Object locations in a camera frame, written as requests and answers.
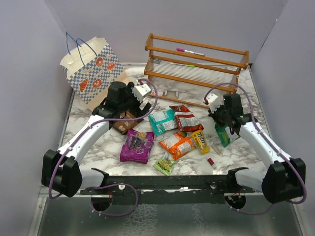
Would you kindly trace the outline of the green snack bag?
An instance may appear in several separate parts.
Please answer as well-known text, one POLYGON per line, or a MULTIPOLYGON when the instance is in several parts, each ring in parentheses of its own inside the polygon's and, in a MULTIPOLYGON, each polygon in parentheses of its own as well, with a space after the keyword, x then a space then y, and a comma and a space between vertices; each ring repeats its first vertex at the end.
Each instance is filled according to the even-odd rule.
POLYGON ((220 126, 218 123, 215 123, 215 130, 224 148, 240 138, 240 136, 228 125, 220 126))

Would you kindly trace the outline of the brown sea salt snack bag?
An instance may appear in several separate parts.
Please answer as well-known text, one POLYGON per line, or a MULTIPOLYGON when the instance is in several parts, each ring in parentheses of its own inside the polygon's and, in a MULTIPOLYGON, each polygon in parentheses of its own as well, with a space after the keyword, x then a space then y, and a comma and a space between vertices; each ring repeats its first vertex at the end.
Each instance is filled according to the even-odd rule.
POLYGON ((126 135, 130 129, 134 128, 138 123, 141 122, 141 120, 126 121, 126 119, 132 118, 136 118, 136 116, 129 111, 121 113, 120 119, 123 120, 115 122, 113 128, 120 134, 126 135))

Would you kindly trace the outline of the red chip bag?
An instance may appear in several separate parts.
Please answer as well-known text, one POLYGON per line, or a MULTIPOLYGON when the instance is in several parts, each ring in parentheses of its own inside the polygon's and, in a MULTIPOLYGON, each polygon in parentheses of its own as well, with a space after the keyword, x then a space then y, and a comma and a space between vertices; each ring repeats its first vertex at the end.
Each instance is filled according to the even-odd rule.
POLYGON ((174 111, 175 121, 180 131, 194 132, 204 129, 200 120, 185 105, 170 106, 169 108, 174 111))

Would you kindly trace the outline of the checkered paper bag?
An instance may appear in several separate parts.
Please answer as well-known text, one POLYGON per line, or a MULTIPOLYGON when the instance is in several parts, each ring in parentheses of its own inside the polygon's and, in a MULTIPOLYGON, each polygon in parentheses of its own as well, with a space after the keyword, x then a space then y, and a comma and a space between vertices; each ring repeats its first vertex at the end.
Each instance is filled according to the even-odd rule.
POLYGON ((67 82, 92 111, 107 96, 112 82, 128 84, 131 79, 105 38, 93 37, 84 41, 66 33, 66 42, 69 39, 75 42, 76 48, 68 50, 60 66, 66 73, 67 82))

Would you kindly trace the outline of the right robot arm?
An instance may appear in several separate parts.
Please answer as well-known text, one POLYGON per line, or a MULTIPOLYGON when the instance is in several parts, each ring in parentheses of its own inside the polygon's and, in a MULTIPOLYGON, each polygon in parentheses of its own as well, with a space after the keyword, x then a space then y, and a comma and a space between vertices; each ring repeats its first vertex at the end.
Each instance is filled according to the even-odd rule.
POLYGON ((208 94, 209 117, 219 126, 227 126, 243 138, 263 161, 266 171, 254 172, 246 167, 228 171, 226 187, 238 192, 243 187, 263 193, 272 203, 306 196, 306 165, 301 158, 292 158, 262 130, 252 113, 244 113, 239 94, 224 95, 223 99, 208 94))

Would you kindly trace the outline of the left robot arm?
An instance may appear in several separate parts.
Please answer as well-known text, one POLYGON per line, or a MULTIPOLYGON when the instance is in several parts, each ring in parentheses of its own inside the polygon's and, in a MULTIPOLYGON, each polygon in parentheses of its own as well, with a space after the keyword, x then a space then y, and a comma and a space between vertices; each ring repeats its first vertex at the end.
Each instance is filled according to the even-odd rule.
POLYGON ((147 117, 156 105, 147 103, 144 109, 140 109, 140 105, 153 91, 157 88, 148 79, 139 79, 136 84, 118 81, 110 84, 107 96, 93 109, 83 128, 64 146, 44 154, 41 183, 48 187, 49 198, 55 199, 59 195, 72 197, 86 188, 92 188, 98 194, 108 190, 108 175, 105 172, 96 168, 81 170, 80 164, 96 141, 116 122, 122 121, 122 113, 136 113, 128 119, 129 122, 147 117))

